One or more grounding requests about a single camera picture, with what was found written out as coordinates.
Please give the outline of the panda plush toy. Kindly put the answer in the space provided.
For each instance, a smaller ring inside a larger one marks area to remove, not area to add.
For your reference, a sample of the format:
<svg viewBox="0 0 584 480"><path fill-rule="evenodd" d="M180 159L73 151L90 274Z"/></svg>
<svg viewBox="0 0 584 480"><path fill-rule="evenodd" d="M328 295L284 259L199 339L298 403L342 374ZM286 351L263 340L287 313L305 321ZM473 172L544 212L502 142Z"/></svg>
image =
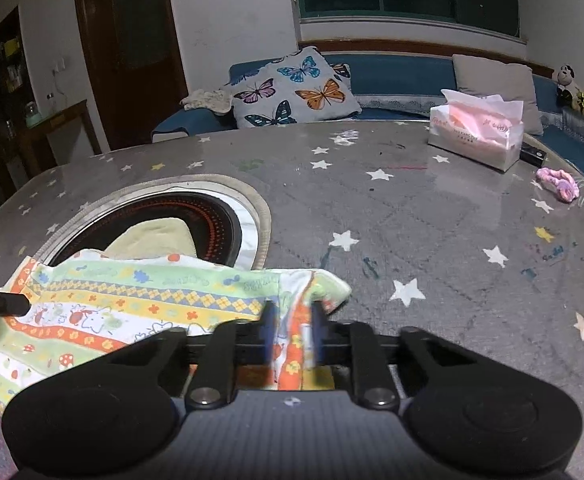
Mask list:
<svg viewBox="0 0 584 480"><path fill-rule="evenodd" d="M554 73L554 82L557 86L557 107L573 107L573 103L577 100L578 92L580 92L574 78L574 70L569 64L561 65Z"/></svg>

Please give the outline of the grey star-patterned table cover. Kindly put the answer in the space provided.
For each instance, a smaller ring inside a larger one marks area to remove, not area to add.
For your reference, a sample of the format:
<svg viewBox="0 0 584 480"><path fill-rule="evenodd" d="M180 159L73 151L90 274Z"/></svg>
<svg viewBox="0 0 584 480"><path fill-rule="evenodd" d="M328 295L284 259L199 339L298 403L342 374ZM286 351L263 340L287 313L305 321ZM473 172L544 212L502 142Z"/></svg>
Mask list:
<svg viewBox="0 0 584 480"><path fill-rule="evenodd" d="M264 198L268 266L350 284L339 318L422 327L552 382L584 414L584 179L565 204L527 164L498 174L427 137L421 122L248 129L49 170L0 207L0 286L125 188L221 174ZM584 437L571 469L584 479Z"/></svg>

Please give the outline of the round black table heater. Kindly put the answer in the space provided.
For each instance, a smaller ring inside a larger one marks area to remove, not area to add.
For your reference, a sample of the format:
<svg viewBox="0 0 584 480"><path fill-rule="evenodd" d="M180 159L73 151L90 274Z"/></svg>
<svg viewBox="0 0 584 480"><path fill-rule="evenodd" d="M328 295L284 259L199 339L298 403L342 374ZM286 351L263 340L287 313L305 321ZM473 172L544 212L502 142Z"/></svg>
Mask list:
<svg viewBox="0 0 584 480"><path fill-rule="evenodd" d="M52 232L35 258L55 266L81 249L106 249L134 226L165 228L194 255L240 270L261 269L271 236L271 213L255 188L221 174L190 174L133 184L112 192Z"/></svg>

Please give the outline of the pink tissue box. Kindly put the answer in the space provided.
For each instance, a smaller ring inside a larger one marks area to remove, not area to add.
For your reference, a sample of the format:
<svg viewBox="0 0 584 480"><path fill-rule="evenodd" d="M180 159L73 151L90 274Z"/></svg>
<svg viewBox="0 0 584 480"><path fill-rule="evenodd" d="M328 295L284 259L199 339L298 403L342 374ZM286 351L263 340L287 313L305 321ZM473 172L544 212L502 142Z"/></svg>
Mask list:
<svg viewBox="0 0 584 480"><path fill-rule="evenodd" d="M442 89L441 94L445 103L430 109L428 143L500 172L508 171L520 156L524 102L452 89Z"/></svg>

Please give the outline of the dark wooden side table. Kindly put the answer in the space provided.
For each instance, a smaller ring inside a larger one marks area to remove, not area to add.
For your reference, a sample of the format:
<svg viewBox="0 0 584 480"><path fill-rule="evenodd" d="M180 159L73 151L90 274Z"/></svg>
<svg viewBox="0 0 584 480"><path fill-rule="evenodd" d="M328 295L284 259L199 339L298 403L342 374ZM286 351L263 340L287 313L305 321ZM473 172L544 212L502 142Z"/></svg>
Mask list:
<svg viewBox="0 0 584 480"><path fill-rule="evenodd" d="M22 162L24 162L26 174L30 178L34 178L38 174L59 165L57 157L53 153L49 136L71 125L73 122L80 122L80 126L85 130L92 154L102 154L96 130L94 130L94 125L89 115L87 101L79 101L43 119L32 128L19 130L16 134L16 146Z"/></svg>

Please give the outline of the teal jar on table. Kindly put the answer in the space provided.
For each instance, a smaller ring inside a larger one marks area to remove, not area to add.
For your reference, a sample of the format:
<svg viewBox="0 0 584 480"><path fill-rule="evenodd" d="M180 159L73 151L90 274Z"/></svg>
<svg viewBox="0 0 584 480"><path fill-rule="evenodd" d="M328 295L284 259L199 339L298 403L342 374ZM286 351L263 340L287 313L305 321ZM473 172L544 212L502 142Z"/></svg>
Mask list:
<svg viewBox="0 0 584 480"><path fill-rule="evenodd" d="M42 121L42 115L34 101L25 105L25 123L27 128L33 128Z"/></svg>

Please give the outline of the dark wooden door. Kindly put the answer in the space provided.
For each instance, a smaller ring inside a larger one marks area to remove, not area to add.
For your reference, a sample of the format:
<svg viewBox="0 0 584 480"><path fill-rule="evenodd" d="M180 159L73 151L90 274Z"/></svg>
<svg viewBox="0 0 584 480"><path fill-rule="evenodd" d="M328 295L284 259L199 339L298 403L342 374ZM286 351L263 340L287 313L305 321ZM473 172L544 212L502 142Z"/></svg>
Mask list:
<svg viewBox="0 0 584 480"><path fill-rule="evenodd" d="M94 100L112 150L149 144L188 93L170 0L75 0Z"/></svg>

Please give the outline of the beige cushion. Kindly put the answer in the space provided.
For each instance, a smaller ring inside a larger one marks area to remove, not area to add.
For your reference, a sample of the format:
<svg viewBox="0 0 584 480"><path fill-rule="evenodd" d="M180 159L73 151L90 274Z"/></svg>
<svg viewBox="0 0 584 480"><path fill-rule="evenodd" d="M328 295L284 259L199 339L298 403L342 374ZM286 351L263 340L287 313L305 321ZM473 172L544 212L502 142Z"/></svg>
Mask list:
<svg viewBox="0 0 584 480"><path fill-rule="evenodd" d="M522 101L524 131L531 136L544 132L536 101L532 70L522 64L503 63L462 54L452 56L457 89L472 96L494 96Z"/></svg>

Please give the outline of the butterfly print pillow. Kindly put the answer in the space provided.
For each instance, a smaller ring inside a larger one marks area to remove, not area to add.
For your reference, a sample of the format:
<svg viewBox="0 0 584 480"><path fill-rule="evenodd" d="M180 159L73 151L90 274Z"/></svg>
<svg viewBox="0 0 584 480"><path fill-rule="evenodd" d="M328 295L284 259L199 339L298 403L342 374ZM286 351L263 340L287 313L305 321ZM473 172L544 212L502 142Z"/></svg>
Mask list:
<svg viewBox="0 0 584 480"><path fill-rule="evenodd" d="M227 91L240 128L323 122L362 111L345 78L314 47L234 78Z"/></svg>

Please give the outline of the colourful patterned children's pants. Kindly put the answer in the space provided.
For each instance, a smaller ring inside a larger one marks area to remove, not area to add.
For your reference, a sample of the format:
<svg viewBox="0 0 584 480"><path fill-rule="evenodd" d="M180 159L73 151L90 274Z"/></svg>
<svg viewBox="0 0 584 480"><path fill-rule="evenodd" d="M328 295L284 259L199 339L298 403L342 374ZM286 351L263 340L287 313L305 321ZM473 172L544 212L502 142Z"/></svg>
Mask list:
<svg viewBox="0 0 584 480"><path fill-rule="evenodd" d="M310 305L331 313L352 290L320 269L243 271L184 252L144 258L81 249L56 266L19 253L2 288L30 300L20 318L0 318L0 412L21 390L170 328L207 335L229 321L254 321L266 302L277 308L274 354L238 371L242 387L326 390L310 336Z"/></svg>

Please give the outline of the blue sofa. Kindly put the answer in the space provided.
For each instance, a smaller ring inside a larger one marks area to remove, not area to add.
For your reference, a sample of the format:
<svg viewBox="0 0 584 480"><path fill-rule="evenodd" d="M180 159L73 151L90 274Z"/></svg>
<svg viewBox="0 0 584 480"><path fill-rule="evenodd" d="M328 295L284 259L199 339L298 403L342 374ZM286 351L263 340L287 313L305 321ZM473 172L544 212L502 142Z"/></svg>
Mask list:
<svg viewBox="0 0 584 480"><path fill-rule="evenodd" d="M362 120L417 120L441 104L443 88L454 88L450 58L392 54L329 54L340 76L350 74L350 90L362 103ZM540 142L584 174L584 117L556 103L557 85L534 75L536 104L544 134ZM198 136L236 128L234 114L217 115L206 108L178 110L152 131L152 140Z"/></svg>

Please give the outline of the black remote control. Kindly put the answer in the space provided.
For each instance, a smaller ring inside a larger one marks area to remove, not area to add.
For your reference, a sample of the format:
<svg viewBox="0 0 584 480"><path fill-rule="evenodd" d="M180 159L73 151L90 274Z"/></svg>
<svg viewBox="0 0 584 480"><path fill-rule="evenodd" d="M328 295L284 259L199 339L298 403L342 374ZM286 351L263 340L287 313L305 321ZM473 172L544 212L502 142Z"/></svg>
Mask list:
<svg viewBox="0 0 584 480"><path fill-rule="evenodd" d="M520 159L536 168L542 168L547 157L547 152L534 146L523 142L520 148Z"/></svg>

